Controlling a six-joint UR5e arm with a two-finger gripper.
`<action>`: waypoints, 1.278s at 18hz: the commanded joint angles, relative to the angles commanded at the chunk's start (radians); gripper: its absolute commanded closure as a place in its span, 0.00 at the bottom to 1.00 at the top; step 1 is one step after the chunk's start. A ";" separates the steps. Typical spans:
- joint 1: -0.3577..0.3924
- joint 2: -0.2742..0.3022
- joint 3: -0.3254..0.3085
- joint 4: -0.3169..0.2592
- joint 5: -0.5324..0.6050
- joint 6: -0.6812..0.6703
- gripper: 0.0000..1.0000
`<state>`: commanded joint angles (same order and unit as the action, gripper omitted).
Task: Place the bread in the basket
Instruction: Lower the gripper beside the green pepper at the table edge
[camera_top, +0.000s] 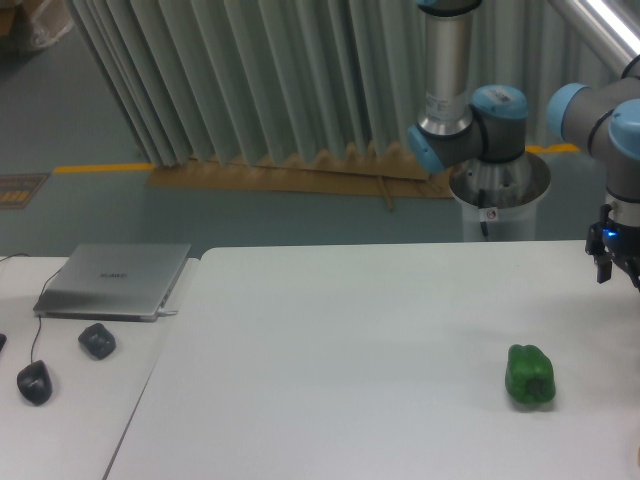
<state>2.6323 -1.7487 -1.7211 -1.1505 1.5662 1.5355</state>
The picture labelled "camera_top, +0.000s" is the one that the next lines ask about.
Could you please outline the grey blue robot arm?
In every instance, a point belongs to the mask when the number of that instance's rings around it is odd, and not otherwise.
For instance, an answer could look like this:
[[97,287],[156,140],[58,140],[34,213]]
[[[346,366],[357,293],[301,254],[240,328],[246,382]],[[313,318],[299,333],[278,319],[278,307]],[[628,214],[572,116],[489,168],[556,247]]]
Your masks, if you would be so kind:
[[[419,164],[431,173],[476,158],[507,163],[524,151],[526,102],[496,86],[462,95],[462,71],[471,14],[477,1],[420,1],[429,21],[427,31],[443,47],[428,68],[425,115],[408,130],[409,145]],[[596,55],[619,72],[619,80],[594,90],[572,83],[549,100],[546,115],[555,135],[603,162],[607,201],[590,226],[585,251],[606,282],[614,267],[632,283],[639,282],[639,18],[619,1],[555,1],[553,8],[583,37]]]

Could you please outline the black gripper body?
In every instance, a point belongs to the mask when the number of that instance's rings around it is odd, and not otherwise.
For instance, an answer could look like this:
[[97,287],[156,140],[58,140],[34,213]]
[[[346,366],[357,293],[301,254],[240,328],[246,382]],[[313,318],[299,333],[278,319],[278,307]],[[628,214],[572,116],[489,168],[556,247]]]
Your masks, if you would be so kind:
[[585,252],[593,257],[607,253],[613,265],[626,270],[627,264],[639,269],[639,227],[619,223],[613,219],[611,203],[600,206],[598,221],[589,226]]

